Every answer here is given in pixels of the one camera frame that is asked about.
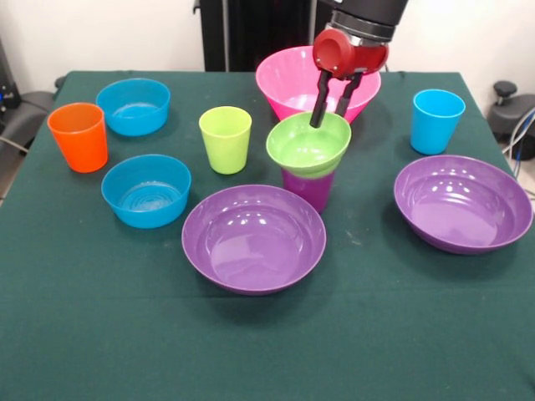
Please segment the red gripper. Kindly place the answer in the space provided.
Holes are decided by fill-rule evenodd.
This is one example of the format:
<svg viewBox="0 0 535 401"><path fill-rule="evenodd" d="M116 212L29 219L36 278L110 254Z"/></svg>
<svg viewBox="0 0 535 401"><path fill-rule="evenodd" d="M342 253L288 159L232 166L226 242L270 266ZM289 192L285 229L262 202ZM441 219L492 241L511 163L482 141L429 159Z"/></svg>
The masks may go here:
<svg viewBox="0 0 535 401"><path fill-rule="evenodd" d="M342 30L323 30L313 42L313 61L320 71L318 97L309 124L318 128L327 108L329 80L349 79L336 107L336 114L344 117L353 92L359 87L363 74L379 71L386 63L389 48L386 43L357 39L352 41Z"/></svg>

